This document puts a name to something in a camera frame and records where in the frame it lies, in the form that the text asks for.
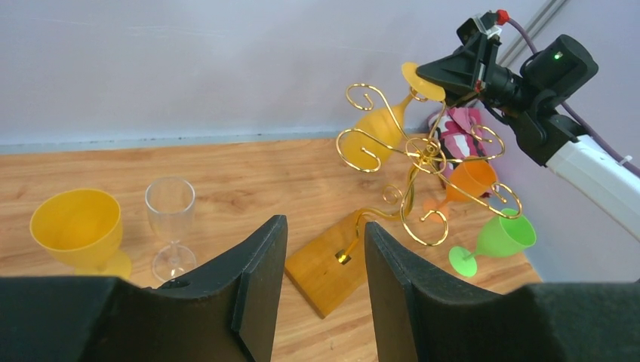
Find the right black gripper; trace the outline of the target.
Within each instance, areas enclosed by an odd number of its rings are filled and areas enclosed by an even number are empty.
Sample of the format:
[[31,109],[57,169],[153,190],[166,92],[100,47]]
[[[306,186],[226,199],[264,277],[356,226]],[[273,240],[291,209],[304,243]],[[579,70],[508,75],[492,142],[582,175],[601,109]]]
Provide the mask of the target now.
[[480,100],[495,108],[517,108],[522,101],[522,79],[497,63],[502,45],[498,35],[477,32],[451,55],[418,66],[417,75],[445,90],[447,106]]

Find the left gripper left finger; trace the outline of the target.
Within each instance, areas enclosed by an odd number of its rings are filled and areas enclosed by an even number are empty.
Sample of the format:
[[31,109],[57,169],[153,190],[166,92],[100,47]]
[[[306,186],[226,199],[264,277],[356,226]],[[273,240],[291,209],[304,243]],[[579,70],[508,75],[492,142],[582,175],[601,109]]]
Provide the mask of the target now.
[[268,361],[288,221],[160,287],[117,277],[1,280],[3,361]]

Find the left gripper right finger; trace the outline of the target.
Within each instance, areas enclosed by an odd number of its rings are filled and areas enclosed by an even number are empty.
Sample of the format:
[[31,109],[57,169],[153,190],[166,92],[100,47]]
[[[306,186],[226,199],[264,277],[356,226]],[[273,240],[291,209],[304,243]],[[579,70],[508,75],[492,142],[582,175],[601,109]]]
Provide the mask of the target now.
[[467,283],[365,226],[381,361],[637,361],[638,283]]

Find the gold wire glass rack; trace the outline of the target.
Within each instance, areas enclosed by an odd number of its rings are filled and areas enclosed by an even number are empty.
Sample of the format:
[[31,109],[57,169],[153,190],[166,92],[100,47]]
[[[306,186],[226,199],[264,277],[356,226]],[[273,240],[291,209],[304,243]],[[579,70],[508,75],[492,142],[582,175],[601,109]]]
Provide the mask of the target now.
[[396,209],[390,212],[375,207],[354,210],[289,256],[285,262],[285,274],[321,319],[338,308],[365,282],[362,242],[364,226],[370,217],[400,222],[409,236],[423,246],[437,247],[446,240],[449,234],[448,218],[440,211],[430,210],[422,218],[428,220],[431,216],[437,216],[441,220],[444,230],[435,241],[420,239],[408,225],[407,218],[414,206],[415,183],[420,174],[437,176],[444,184],[453,186],[471,198],[472,202],[497,216],[515,219],[523,214],[522,203],[516,193],[498,180],[479,198],[448,181],[461,163],[480,160],[489,163],[492,156],[446,158],[433,131],[425,137],[409,137],[401,141],[398,148],[400,151],[394,153],[407,157],[411,163],[406,185],[402,189],[394,185],[387,185],[383,189],[383,199]]

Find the orange wine glass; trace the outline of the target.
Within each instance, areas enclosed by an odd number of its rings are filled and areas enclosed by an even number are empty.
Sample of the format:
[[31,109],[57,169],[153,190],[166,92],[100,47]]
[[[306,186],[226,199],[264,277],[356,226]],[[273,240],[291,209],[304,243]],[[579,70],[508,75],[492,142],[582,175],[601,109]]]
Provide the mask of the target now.
[[[454,169],[448,181],[467,194],[479,198],[497,181],[497,175],[487,161],[465,161]],[[467,202],[471,200],[471,198],[457,191],[453,186],[445,184],[445,198],[442,201],[436,201],[434,199],[424,201],[423,211],[424,213],[428,213],[430,210],[436,210],[448,217],[448,203]]]

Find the yellow wine glass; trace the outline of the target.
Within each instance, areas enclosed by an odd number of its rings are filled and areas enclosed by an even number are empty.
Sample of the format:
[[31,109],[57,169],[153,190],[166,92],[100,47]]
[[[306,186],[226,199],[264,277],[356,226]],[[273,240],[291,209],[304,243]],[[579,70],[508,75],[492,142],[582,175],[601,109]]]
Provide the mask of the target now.
[[121,250],[122,210],[99,189],[73,189],[55,195],[33,213],[33,239],[77,275],[129,279],[131,258]]
[[408,105],[414,100],[445,101],[445,89],[421,78],[417,69],[417,63],[402,65],[409,94],[394,106],[373,85],[356,83],[347,87],[347,101],[364,113],[354,127],[342,131],[336,138],[338,155],[347,165],[365,173],[378,171],[392,153],[400,151],[401,141],[409,139],[404,129]]

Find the green wine glass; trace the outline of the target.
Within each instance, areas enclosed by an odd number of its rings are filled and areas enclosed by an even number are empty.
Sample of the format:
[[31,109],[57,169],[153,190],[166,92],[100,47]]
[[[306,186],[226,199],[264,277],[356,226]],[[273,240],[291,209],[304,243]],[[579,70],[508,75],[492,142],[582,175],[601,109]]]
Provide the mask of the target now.
[[474,250],[470,251],[460,246],[452,247],[448,260],[456,273],[464,277],[472,277],[478,271],[475,260],[477,256],[491,258],[513,256],[534,246],[536,241],[536,231],[524,215],[515,219],[494,216],[479,232]]

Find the clear wine glass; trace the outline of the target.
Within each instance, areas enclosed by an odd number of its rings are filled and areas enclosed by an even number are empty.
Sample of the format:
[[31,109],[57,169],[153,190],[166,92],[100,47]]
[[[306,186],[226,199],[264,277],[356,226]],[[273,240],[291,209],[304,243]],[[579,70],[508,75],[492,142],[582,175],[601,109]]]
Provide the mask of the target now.
[[152,261],[152,273],[162,282],[178,278],[197,266],[195,254],[183,245],[195,219],[195,202],[193,185],[178,176],[158,178],[146,188],[149,226],[166,243]]

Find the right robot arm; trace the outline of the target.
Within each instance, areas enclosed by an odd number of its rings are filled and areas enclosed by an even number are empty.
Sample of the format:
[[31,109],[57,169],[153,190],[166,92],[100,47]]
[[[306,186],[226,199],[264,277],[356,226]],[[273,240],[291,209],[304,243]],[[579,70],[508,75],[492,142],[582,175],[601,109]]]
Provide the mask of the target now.
[[598,71],[591,54],[569,35],[522,65],[519,74],[496,63],[499,42],[477,33],[452,55],[417,67],[419,78],[442,87],[445,102],[480,100],[502,112],[498,120],[515,134],[518,147],[581,191],[639,237],[639,177],[609,155],[595,135],[556,108]]

